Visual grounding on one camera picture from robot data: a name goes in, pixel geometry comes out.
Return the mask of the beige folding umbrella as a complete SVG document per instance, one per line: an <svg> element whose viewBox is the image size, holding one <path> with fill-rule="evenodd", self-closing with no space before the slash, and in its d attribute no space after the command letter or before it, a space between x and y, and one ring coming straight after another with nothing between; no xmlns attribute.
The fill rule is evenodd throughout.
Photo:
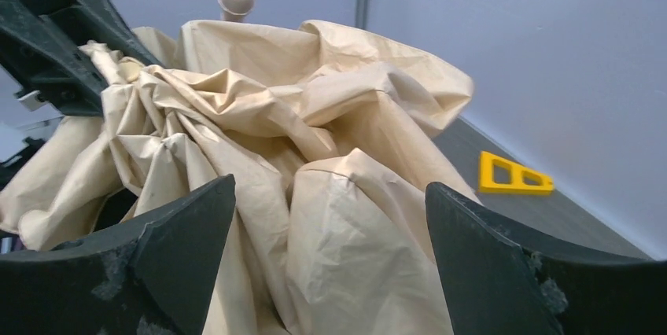
<svg viewBox="0 0 667 335"><path fill-rule="evenodd" d="M322 20L193 20L136 35L143 64L81 46L102 117L65 117L1 193L1 228L45 250L89 234L123 188L131 219L233 175L236 211L206 334L449 334L425 189L474 190L433 144L464 72Z"/></svg>

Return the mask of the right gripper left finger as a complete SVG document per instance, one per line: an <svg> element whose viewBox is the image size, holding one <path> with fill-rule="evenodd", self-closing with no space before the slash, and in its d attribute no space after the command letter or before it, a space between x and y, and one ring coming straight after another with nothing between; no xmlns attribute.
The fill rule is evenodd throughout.
<svg viewBox="0 0 667 335"><path fill-rule="evenodd" d="M49 251L1 257L4 334L200 334L235 210L232 175Z"/></svg>

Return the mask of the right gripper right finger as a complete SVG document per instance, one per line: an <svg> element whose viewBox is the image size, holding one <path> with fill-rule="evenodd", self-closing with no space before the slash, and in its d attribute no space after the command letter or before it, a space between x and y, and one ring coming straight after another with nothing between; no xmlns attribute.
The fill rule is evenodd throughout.
<svg viewBox="0 0 667 335"><path fill-rule="evenodd" d="M576 245L440 182L428 231L457 334L663 334L666 264Z"/></svg>

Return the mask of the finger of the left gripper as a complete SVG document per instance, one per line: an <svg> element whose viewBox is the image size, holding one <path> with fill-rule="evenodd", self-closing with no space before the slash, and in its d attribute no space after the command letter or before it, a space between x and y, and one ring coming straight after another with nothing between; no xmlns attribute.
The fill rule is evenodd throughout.
<svg viewBox="0 0 667 335"><path fill-rule="evenodd" d="M1 0L1 64L30 110L49 102L66 116L102 114L108 84L80 50L89 41L143 64L159 62L110 0Z"/></svg>

